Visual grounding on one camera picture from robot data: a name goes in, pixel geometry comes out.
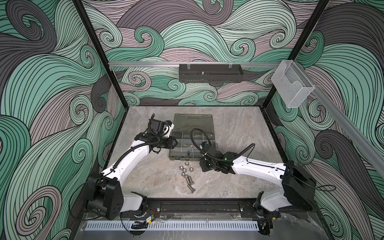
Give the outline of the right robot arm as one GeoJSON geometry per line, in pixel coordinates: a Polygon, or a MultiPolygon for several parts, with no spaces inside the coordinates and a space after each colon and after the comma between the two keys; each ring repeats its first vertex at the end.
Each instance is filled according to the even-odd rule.
{"type": "Polygon", "coordinates": [[[223,159],[215,160],[208,154],[203,155],[200,160],[202,171],[247,175],[278,186],[276,190],[259,193],[255,202],[259,214],[276,213],[290,206],[304,211],[313,210],[317,182],[304,167],[293,161],[270,163],[244,156],[229,160],[229,156],[233,155],[224,155],[223,159]]]}

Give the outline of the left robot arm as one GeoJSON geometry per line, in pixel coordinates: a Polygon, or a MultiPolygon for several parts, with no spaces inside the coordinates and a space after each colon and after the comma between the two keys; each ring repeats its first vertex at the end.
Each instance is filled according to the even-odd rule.
{"type": "Polygon", "coordinates": [[[123,212],[144,212],[145,196],[138,193],[124,194],[122,186],[137,164],[154,148],[174,149],[178,144],[173,136],[155,137],[139,134],[128,150],[100,174],[92,174],[85,184],[87,211],[113,220],[123,212]]]}

